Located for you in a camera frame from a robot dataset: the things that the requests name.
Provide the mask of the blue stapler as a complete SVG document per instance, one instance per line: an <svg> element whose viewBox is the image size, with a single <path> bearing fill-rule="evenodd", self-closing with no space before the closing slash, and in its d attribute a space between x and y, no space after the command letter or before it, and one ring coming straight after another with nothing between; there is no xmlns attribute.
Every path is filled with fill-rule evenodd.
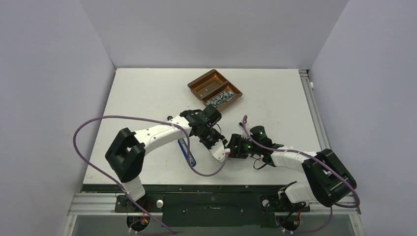
<svg viewBox="0 0 417 236"><path fill-rule="evenodd" d="M196 166L196 159L194 158L192 153L188 152L189 146L185 139L178 139L177 143L183 153L184 158L189 162L192 167Z"/></svg>

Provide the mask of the brown plastic tray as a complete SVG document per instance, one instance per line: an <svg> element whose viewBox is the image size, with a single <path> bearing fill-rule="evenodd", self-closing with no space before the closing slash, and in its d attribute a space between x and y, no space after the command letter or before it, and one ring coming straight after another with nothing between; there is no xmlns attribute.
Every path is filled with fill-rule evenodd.
<svg viewBox="0 0 417 236"><path fill-rule="evenodd" d="M206 107L208 106L206 102L222 91L231 90L234 92L236 94L235 97L226 102L224 105L216 108L220 112L231 107L240 97L243 96L243 93L216 69L206 72L188 83L187 86L193 95Z"/></svg>

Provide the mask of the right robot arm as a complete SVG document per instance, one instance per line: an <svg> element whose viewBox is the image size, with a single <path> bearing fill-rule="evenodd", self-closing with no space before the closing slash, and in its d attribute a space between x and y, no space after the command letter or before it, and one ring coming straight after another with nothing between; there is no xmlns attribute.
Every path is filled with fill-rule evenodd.
<svg viewBox="0 0 417 236"><path fill-rule="evenodd" d="M282 167L305 174L305 182L293 181L278 190L278 204L283 210L290 211L310 201L325 207L348 208L340 200L350 193L356 201L352 207L359 206L357 183L333 150L304 152L274 143L263 126L242 129L243 134L232 134L227 144L231 158L257 155L263 167Z"/></svg>

